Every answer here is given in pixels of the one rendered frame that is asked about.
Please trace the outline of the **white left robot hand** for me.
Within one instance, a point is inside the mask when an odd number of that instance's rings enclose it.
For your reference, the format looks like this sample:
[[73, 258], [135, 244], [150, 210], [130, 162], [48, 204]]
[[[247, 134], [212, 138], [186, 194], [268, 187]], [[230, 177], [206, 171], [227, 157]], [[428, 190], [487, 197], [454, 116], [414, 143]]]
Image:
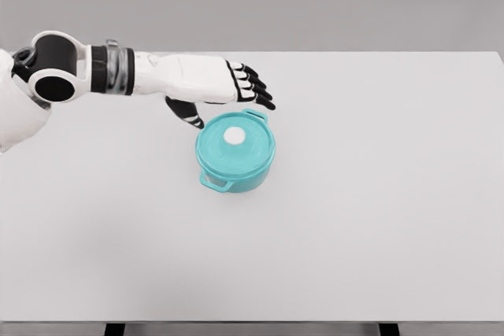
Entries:
[[272, 95], [258, 73], [241, 62], [222, 57], [174, 54], [161, 59], [164, 92], [169, 108], [197, 129], [205, 123], [196, 104], [225, 105], [254, 102], [269, 110], [276, 108]]

